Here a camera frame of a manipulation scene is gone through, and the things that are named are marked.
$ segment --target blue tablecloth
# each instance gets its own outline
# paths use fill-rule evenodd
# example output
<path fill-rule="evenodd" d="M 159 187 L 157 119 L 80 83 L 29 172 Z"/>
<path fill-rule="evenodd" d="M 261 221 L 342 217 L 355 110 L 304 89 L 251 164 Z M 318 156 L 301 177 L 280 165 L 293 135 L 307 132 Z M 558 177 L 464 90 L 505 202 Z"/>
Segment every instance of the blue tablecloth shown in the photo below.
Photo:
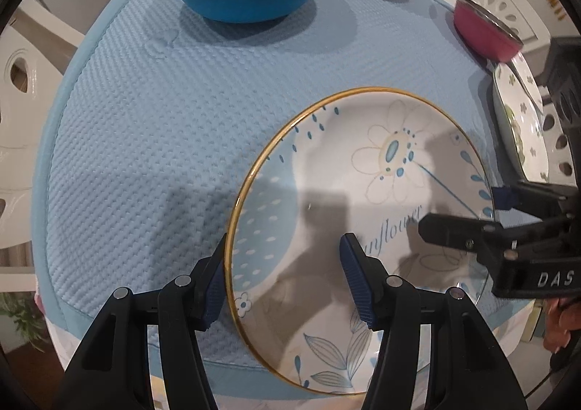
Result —
<path fill-rule="evenodd" d="M 49 319 L 81 337 L 116 287 L 187 274 L 216 246 L 263 146 L 341 90 L 429 99 L 469 135 L 490 183 L 506 181 L 491 83 L 440 0 L 309 0 L 283 20 L 238 26 L 180 0 L 112 0 L 66 71 L 39 151 L 34 262 Z M 479 307 L 491 326 L 524 306 L 489 290 Z M 159 376 L 155 331 L 150 342 Z M 218 394 L 317 397 L 261 367 L 227 307 L 199 343 Z"/>

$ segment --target ceramic plate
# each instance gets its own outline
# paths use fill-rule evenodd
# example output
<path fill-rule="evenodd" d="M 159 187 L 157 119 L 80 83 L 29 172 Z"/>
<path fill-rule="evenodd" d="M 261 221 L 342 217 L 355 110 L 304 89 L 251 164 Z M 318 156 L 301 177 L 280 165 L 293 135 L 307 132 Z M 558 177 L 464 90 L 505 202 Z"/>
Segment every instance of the ceramic plate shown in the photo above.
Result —
<path fill-rule="evenodd" d="M 503 63 L 495 69 L 494 104 L 500 134 L 515 169 L 528 181 L 548 182 L 547 149 L 535 105 Z"/>
<path fill-rule="evenodd" d="M 531 73 L 531 69 L 521 52 L 518 52 L 518 54 L 511 60 L 511 65 L 515 76 L 535 103 L 535 107 L 540 113 L 543 113 L 543 100 L 541 98 L 541 93 L 539 92 L 533 73 Z"/>
<path fill-rule="evenodd" d="M 313 391 L 367 389 L 381 332 L 359 320 L 345 280 L 347 231 L 391 274 L 437 291 L 459 284 L 476 301 L 486 270 L 474 255 L 426 245 L 417 221 L 428 212 L 493 217 L 478 155 L 428 102 L 364 87 L 284 127 L 243 184 L 226 246 L 230 310 L 260 362 Z M 426 331 L 419 368 L 429 362 Z"/>

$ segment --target pink bowl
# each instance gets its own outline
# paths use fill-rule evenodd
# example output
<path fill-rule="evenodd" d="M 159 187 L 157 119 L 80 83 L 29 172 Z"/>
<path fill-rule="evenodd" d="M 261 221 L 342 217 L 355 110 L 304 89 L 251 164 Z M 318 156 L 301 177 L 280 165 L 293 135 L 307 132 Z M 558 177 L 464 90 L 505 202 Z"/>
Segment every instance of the pink bowl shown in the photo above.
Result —
<path fill-rule="evenodd" d="M 473 0 L 456 0 L 454 26 L 470 48 L 492 61 L 507 63 L 523 46 L 515 32 Z"/>

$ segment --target hole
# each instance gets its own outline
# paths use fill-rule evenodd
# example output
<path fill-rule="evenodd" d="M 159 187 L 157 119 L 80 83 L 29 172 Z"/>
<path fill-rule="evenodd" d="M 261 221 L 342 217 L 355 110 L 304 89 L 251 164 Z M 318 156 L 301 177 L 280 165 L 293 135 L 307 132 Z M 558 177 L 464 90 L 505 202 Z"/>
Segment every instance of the hole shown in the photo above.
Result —
<path fill-rule="evenodd" d="M 551 130 L 554 126 L 555 126 L 555 117 L 553 117 L 551 114 L 547 115 L 545 117 L 545 120 L 543 121 L 543 132 Z"/>
<path fill-rule="evenodd" d="M 559 170 L 565 175 L 565 176 L 571 176 L 571 174 L 573 174 L 573 168 L 571 167 L 571 165 L 569 163 L 561 163 L 559 165 Z"/>
<path fill-rule="evenodd" d="M 555 148 L 557 148 L 558 150 L 562 150 L 566 146 L 567 146 L 567 137 L 565 135 L 559 135 L 559 138 L 557 138 L 557 143 L 555 143 Z"/>
<path fill-rule="evenodd" d="M 573 120 L 573 118 L 571 117 L 571 107 L 567 102 L 567 99 L 563 95 L 561 95 L 561 107 L 563 109 L 563 114 L 565 115 L 565 118 L 569 122 L 571 122 Z"/>
<path fill-rule="evenodd" d="M 28 75 L 26 74 L 26 61 L 16 58 L 10 68 L 10 80 L 20 92 L 28 91 Z"/>
<path fill-rule="evenodd" d="M 569 103 L 571 104 L 573 112 L 575 112 L 577 116 L 581 116 L 581 108 L 579 107 L 579 101 L 577 101 L 577 97 L 575 96 L 575 93 L 571 89 L 569 90 Z"/>
<path fill-rule="evenodd" d="M 149 338 L 155 336 L 156 334 L 158 334 L 158 325 L 147 325 L 147 336 Z M 159 358 L 156 360 L 157 364 L 159 364 L 158 369 L 161 369 L 161 361 L 159 360 Z M 167 408 L 162 402 L 160 402 L 159 400 L 155 400 L 156 395 L 167 395 L 167 391 L 166 391 L 166 385 L 165 382 L 163 380 L 163 370 L 162 370 L 162 375 L 159 376 L 161 377 L 161 380 L 158 379 L 157 382 L 155 383 L 155 386 L 160 386 L 160 390 L 158 392 L 155 392 L 155 394 L 153 395 L 153 408 L 155 408 L 155 410 L 161 410 L 163 408 Z M 149 376 L 149 384 L 153 387 L 153 379 L 155 379 L 155 377 L 153 377 L 153 375 L 151 374 Z M 147 408 L 146 402 L 143 402 L 143 407 Z"/>

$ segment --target blue gripper pad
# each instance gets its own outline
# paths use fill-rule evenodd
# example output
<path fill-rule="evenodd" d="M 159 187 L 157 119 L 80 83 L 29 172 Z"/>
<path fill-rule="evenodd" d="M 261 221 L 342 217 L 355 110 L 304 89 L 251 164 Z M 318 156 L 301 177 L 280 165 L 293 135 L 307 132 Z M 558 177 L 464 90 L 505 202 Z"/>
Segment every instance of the blue gripper pad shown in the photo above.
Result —
<path fill-rule="evenodd" d="M 375 313 L 373 312 L 373 293 L 370 285 L 367 283 L 355 251 L 353 251 L 345 235 L 341 237 L 341 241 L 339 242 L 339 258 L 341 259 L 341 265 L 347 278 L 353 301 L 357 306 L 359 317 L 367 323 L 369 328 L 373 328 L 377 321 Z"/>
<path fill-rule="evenodd" d="M 240 26 L 181 0 L 112 0 L 66 71 L 38 151 L 34 265 L 48 318 L 81 337 L 116 287 L 138 293 L 187 274 L 218 244 L 280 127 L 351 87 L 429 99 L 469 135 L 491 184 L 510 180 L 491 83 L 440 0 L 309 0 Z M 515 312 L 487 300 L 484 316 Z M 198 339 L 218 394 L 315 396 L 254 359 L 228 307 Z M 155 355 L 155 332 L 150 343 Z"/>
<path fill-rule="evenodd" d="M 206 303 L 204 314 L 202 315 L 202 322 L 207 328 L 218 319 L 225 298 L 224 261 L 220 261 L 220 266 L 216 269 L 206 289 Z"/>

